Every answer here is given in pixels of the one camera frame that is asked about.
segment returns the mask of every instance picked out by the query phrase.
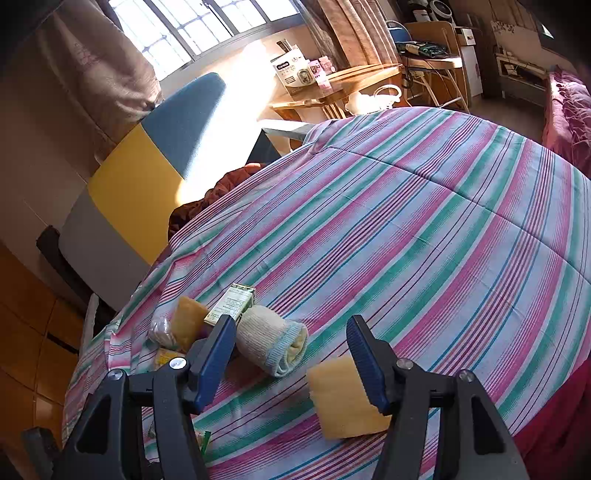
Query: rolled sock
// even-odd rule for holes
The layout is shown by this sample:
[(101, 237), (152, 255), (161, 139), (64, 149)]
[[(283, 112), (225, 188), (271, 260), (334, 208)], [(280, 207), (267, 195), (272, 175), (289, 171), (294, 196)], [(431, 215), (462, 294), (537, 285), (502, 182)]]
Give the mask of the rolled sock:
[(273, 377), (284, 377), (300, 362), (308, 344), (302, 323), (284, 320), (254, 305), (242, 314), (236, 331), (238, 351)]

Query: bedspread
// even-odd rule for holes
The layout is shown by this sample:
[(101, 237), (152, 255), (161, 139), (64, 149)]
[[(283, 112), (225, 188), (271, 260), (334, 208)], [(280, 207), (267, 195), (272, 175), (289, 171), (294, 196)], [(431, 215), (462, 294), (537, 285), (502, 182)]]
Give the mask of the bedspread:
[[(283, 379), (230, 362), (194, 419), (212, 432), (212, 479), (371, 477), (385, 433), (324, 439), (305, 376), (348, 351), (353, 314), (424, 369), (474, 370), (515, 433), (589, 354), (590, 190), (550, 150), (464, 113), (397, 108), (320, 124), (171, 239), (170, 257), (80, 359), (64, 435), (108, 369), (151, 368), (153, 316), (181, 295), (212, 306), (232, 282), (305, 323), (310, 341)], [(424, 478), (439, 411), (430, 417)], [(146, 432), (151, 410), (142, 418)]]

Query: seam on bedsheet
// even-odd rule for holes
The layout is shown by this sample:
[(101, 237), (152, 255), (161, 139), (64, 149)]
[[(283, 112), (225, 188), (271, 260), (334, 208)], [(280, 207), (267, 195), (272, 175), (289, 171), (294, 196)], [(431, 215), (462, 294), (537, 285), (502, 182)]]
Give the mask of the seam on bedsheet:
[(386, 164), (386, 165), (389, 165), (389, 166), (390, 166), (390, 167), (392, 167), (392, 168), (397, 168), (397, 169), (399, 169), (399, 170), (405, 171), (405, 172), (407, 172), (407, 173), (409, 173), (409, 174), (411, 174), (411, 175), (415, 175), (416, 177), (422, 178), (422, 179), (424, 179), (424, 180), (427, 180), (427, 181), (430, 181), (430, 182), (432, 182), (432, 183), (434, 183), (434, 184), (436, 184), (436, 185), (439, 185), (440, 187), (443, 187), (443, 188), (445, 188), (446, 190), (449, 190), (450, 192), (452, 192), (452, 193), (454, 193), (454, 194), (456, 194), (456, 195), (459, 195), (460, 197), (462, 197), (463, 199), (467, 200), (468, 202), (470, 202), (470, 203), (474, 203), (474, 204), (478, 205), (479, 207), (481, 207), (481, 208), (484, 208), (485, 210), (488, 210), (488, 211), (489, 211), (489, 212), (491, 212), (493, 215), (496, 215), (497, 217), (500, 217), (500, 218), (502, 218), (503, 220), (505, 220), (506, 222), (510, 223), (511, 225), (514, 225), (514, 226), (515, 226), (515, 227), (517, 227), (519, 230), (523, 231), (523, 232), (524, 232), (526, 235), (529, 235), (529, 236), (533, 237), (535, 240), (537, 240), (537, 241), (538, 241), (538, 242), (540, 242), (542, 245), (544, 245), (546, 248), (548, 248), (548, 250), (550, 250), (550, 251), (554, 252), (554, 253), (555, 253), (555, 254), (556, 254), (556, 255), (557, 255), (559, 258), (561, 258), (561, 259), (562, 259), (562, 260), (563, 260), (563, 261), (564, 261), (566, 264), (568, 264), (569, 266), (571, 266), (571, 268), (572, 268), (573, 270), (575, 270), (575, 272), (577, 272), (577, 273), (578, 273), (578, 274), (579, 274), (581, 277), (583, 277), (583, 280), (585, 280), (585, 282), (587, 282), (589, 285), (591, 285), (591, 280), (588, 280), (588, 279), (585, 277), (585, 275), (584, 275), (584, 274), (583, 274), (583, 273), (582, 273), (582, 272), (581, 272), (581, 271), (580, 271), (578, 268), (576, 268), (576, 267), (575, 267), (575, 266), (574, 266), (574, 265), (573, 265), (571, 262), (569, 262), (568, 260), (566, 260), (566, 259), (565, 259), (565, 257), (563, 257), (562, 255), (558, 254), (558, 252), (557, 252), (556, 250), (554, 250), (554, 249), (553, 249), (551, 246), (549, 246), (548, 244), (546, 244), (546, 243), (545, 243), (545, 242), (544, 242), (542, 239), (540, 239), (540, 238), (537, 238), (536, 236), (533, 236), (531, 233), (529, 233), (527, 230), (523, 229), (522, 227), (520, 227), (519, 225), (517, 225), (517, 224), (516, 224), (516, 223), (514, 223), (513, 221), (509, 220), (508, 218), (505, 218), (504, 216), (502, 216), (502, 215), (498, 214), (497, 212), (494, 212), (493, 210), (490, 210), (490, 209), (489, 209), (489, 208), (487, 208), (486, 206), (484, 206), (484, 205), (482, 205), (482, 204), (480, 204), (480, 203), (478, 203), (478, 202), (475, 202), (473, 199), (471, 199), (471, 198), (468, 198), (468, 197), (466, 197), (466, 196), (462, 195), (461, 193), (459, 193), (459, 192), (456, 192), (455, 190), (452, 190), (452, 189), (450, 189), (449, 187), (447, 187), (446, 185), (443, 185), (443, 184), (441, 184), (441, 183), (439, 183), (439, 182), (437, 182), (437, 181), (435, 181), (435, 180), (433, 180), (433, 179), (429, 179), (429, 178), (427, 178), (427, 177), (426, 177), (426, 176), (424, 176), (424, 175), (420, 175), (420, 174), (418, 174), (418, 173), (416, 173), (416, 172), (413, 172), (413, 171), (411, 171), (411, 170), (408, 170), (408, 169), (406, 169), (406, 168), (399, 167), (399, 166), (397, 166), (397, 165), (392, 165), (392, 164), (390, 164), (390, 163), (388, 163), (388, 162), (384, 162), (383, 160), (380, 160), (380, 159), (378, 159), (378, 158), (368, 157), (367, 155), (361, 155), (361, 154), (359, 154), (359, 153), (357, 153), (357, 152), (351, 152), (351, 151), (349, 151), (349, 150), (344, 150), (344, 149), (342, 149), (342, 148), (338, 148), (338, 147), (328, 147), (328, 148), (333, 148), (333, 149), (335, 149), (335, 150), (340, 150), (340, 151), (344, 151), (344, 152), (347, 152), (347, 153), (351, 153), (351, 154), (357, 155), (357, 156), (359, 156), (359, 157), (364, 157), (364, 158), (367, 158), (367, 159), (369, 159), (369, 160), (374, 160), (374, 161), (377, 161), (377, 162), (380, 162), (380, 163), (384, 163), (384, 164)]

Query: pink bedding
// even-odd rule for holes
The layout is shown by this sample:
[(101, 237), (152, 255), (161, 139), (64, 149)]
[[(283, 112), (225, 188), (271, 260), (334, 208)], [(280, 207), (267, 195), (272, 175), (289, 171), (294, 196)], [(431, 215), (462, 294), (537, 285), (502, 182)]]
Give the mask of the pink bedding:
[(542, 144), (591, 178), (591, 96), (573, 73), (550, 72)]

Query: brown floor tile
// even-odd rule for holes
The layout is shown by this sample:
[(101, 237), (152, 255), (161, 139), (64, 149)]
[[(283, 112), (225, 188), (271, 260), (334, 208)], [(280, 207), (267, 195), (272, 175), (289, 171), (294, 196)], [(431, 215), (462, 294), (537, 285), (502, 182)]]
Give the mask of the brown floor tile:
[(0, 444), (22, 449), (21, 432), (33, 426), (33, 392), (0, 371)]
[(0, 303), (39, 333), (45, 333), (55, 295), (0, 244)]
[(61, 416), (64, 408), (41, 395), (35, 396), (35, 427), (50, 429), (61, 448)]
[(35, 371), (43, 337), (2, 304), (0, 331), (3, 343), (9, 345), (5, 354), (0, 356), (0, 368), (26, 387), (35, 388)]
[(75, 354), (45, 339), (37, 369), (37, 393), (63, 405), (77, 362)]
[(82, 337), (82, 327), (84, 319), (61, 299), (56, 300), (56, 304), (49, 318), (48, 333), (58, 337), (62, 342), (80, 349), (80, 338)]

